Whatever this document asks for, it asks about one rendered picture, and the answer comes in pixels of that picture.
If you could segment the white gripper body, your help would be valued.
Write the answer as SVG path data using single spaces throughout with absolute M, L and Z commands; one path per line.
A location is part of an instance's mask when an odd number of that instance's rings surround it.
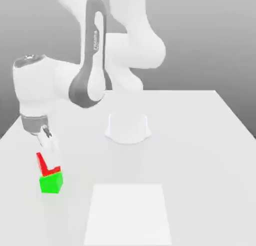
M 56 137 L 42 140 L 42 156 L 49 170 L 61 165 L 59 144 Z

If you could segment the small red cube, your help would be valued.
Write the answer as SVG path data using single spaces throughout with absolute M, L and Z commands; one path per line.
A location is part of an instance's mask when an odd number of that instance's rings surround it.
M 60 166 L 56 166 L 52 169 L 48 169 L 48 166 L 40 152 L 37 152 L 36 156 L 37 156 L 38 166 L 43 177 L 47 177 L 49 175 L 53 175 L 61 171 Z

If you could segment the small green cube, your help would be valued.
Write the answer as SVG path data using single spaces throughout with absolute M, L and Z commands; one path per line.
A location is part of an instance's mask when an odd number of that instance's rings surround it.
M 41 176 L 39 184 L 42 193 L 58 194 L 63 185 L 63 174 L 59 171 L 48 176 Z

